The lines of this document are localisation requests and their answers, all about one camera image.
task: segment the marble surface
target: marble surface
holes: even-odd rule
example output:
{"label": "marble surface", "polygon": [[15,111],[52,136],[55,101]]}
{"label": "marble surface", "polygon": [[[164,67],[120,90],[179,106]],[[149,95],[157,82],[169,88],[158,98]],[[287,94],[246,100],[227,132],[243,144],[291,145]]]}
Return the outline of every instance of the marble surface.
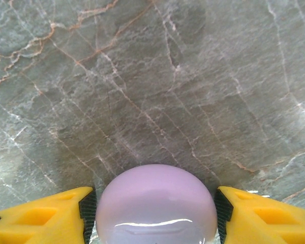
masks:
{"label": "marble surface", "polygon": [[305,0],[0,0],[0,209],[149,163],[305,208]]}

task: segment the gray marble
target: gray marble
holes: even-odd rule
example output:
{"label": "gray marble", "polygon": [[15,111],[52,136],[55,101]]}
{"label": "gray marble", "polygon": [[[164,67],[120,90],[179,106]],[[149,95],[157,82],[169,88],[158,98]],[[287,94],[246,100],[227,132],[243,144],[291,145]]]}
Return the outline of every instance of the gray marble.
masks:
{"label": "gray marble", "polygon": [[305,0],[0,1],[0,209],[149,163],[305,207]]}

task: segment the yellow plastic part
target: yellow plastic part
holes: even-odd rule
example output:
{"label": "yellow plastic part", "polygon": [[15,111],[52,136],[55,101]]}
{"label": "yellow plastic part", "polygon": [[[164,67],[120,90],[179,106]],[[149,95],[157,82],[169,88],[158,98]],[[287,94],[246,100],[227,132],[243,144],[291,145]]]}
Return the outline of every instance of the yellow plastic part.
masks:
{"label": "yellow plastic part", "polygon": [[225,244],[305,244],[305,209],[231,187],[218,189],[234,207]]}
{"label": "yellow plastic part", "polygon": [[0,244],[83,244],[81,187],[0,211]]}

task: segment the purple rounded object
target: purple rounded object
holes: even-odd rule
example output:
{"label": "purple rounded object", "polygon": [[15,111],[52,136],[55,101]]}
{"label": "purple rounded object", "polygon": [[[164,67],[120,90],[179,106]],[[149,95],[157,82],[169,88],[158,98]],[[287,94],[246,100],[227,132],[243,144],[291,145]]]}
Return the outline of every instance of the purple rounded object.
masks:
{"label": "purple rounded object", "polygon": [[194,175],[168,165],[145,165],[116,177],[96,212],[103,244],[206,244],[217,214],[208,189]]}

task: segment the stone floor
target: stone floor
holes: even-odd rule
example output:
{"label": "stone floor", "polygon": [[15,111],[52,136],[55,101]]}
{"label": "stone floor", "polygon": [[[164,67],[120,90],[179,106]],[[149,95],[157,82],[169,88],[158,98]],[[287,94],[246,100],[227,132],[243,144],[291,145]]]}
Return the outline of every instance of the stone floor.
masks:
{"label": "stone floor", "polygon": [[150,163],[305,208],[305,0],[0,1],[0,209]]}

